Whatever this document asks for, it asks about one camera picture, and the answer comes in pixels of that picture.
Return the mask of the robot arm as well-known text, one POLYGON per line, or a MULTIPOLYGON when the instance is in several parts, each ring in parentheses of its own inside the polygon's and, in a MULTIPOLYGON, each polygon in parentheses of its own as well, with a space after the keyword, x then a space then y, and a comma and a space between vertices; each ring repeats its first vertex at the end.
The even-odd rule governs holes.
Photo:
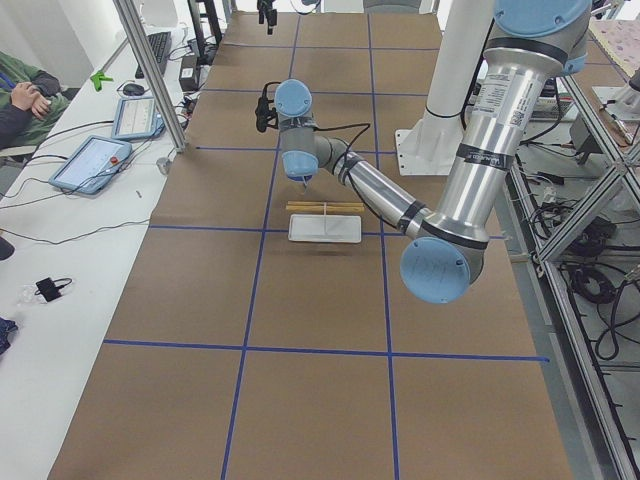
MULTIPOLYGON (((274 0, 257 0, 258 24, 266 26, 268 35, 272 35, 278 24, 278 10, 274 0)), ((322 4, 321 0, 290 1, 292 11, 298 15, 306 16, 315 13, 322 4)))
POLYGON ((308 182, 327 170, 370 210, 410 238, 401 258, 406 288, 436 304, 461 297, 479 277, 486 223, 545 83, 580 71, 588 1, 457 1, 432 84, 448 87, 468 114, 457 147, 439 152, 447 176, 428 208, 367 163, 343 140, 321 135, 308 87, 282 81, 274 95, 286 176, 308 182))

